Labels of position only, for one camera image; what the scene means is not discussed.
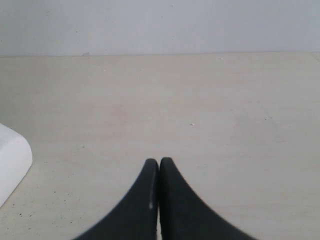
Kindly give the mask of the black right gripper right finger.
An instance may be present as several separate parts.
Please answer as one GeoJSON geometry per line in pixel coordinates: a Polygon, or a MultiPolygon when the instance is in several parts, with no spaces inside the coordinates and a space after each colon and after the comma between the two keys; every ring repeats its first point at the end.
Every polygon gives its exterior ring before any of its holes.
{"type": "Polygon", "coordinates": [[[159,214],[163,240],[253,239],[198,197],[170,157],[159,167],[159,214]]]}

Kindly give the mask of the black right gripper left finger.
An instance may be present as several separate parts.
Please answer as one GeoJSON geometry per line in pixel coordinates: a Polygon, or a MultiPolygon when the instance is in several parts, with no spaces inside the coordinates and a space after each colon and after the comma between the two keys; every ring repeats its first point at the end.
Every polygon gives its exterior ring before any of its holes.
{"type": "Polygon", "coordinates": [[[122,200],[77,240],[156,240],[159,165],[149,158],[122,200]]]}

